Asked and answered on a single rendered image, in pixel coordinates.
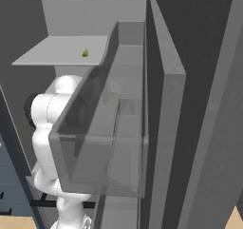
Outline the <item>translucent grey door bin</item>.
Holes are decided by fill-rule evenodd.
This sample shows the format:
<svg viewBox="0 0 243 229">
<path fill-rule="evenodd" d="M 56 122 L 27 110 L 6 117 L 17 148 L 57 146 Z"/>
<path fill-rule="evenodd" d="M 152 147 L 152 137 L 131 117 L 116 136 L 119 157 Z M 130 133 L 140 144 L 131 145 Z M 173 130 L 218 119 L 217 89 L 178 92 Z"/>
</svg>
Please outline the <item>translucent grey door bin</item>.
<svg viewBox="0 0 243 229">
<path fill-rule="evenodd" d="M 67 193 L 142 198 L 148 149 L 145 24 L 118 22 L 49 143 Z"/>
</svg>

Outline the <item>grey fridge door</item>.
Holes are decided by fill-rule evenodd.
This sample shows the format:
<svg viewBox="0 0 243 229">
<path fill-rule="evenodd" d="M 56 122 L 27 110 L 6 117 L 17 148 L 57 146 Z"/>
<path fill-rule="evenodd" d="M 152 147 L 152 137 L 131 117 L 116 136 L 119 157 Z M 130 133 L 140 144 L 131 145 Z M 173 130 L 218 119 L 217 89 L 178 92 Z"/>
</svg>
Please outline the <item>grey fridge door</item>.
<svg viewBox="0 0 243 229">
<path fill-rule="evenodd" d="M 142 219 L 183 229 L 199 139 L 212 131 L 233 58 L 241 0 L 148 0 L 150 146 Z"/>
</svg>

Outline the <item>grey fridge shelf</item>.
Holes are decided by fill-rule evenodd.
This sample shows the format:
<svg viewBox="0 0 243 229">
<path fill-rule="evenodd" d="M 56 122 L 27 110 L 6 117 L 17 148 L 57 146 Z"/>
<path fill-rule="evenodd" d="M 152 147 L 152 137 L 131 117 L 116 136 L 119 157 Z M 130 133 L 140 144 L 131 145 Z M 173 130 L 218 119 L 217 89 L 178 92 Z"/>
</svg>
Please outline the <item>grey fridge shelf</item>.
<svg viewBox="0 0 243 229">
<path fill-rule="evenodd" d="M 12 64 L 14 66 L 95 66 L 105 52 L 106 36 L 48 36 Z M 87 48 L 88 57 L 82 54 Z"/>
</svg>

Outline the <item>clear narrow door bin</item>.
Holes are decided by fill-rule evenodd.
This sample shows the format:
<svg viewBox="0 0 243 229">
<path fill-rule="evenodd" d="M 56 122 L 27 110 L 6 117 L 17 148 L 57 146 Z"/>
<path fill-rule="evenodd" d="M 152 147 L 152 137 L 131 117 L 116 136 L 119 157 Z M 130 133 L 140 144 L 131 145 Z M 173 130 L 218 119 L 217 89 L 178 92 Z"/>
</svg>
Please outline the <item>clear narrow door bin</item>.
<svg viewBox="0 0 243 229">
<path fill-rule="evenodd" d="M 91 229 L 139 229 L 140 199 L 128 187 L 104 187 L 98 194 Z"/>
</svg>

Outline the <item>grey fridge body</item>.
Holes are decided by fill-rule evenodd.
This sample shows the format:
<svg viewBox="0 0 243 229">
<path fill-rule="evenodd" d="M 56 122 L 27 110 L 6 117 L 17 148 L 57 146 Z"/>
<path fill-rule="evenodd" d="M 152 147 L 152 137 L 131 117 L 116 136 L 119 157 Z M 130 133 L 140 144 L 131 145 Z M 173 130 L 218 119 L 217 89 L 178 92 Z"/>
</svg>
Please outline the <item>grey fridge body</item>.
<svg viewBox="0 0 243 229">
<path fill-rule="evenodd" d="M 0 135 L 20 183 L 31 200 L 56 200 L 39 191 L 30 106 L 38 94 L 53 93 L 64 75 L 84 77 L 92 66 L 14 66 L 48 36 L 106 36 L 118 22 L 143 22 L 147 0 L 0 0 Z M 38 229 L 58 220 L 56 207 L 32 207 Z"/>
</svg>

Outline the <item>blue-grey cupboard run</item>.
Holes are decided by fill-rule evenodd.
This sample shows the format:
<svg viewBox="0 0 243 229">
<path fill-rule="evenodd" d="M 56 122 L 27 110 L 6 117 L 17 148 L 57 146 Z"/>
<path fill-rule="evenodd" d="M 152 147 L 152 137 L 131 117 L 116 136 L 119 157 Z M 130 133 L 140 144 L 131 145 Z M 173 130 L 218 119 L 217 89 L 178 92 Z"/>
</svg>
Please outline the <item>blue-grey cupboard run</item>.
<svg viewBox="0 0 243 229">
<path fill-rule="evenodd" d="M 0 214 L 30 217 L 32 210 L 0 135 Z"/>
</svg>

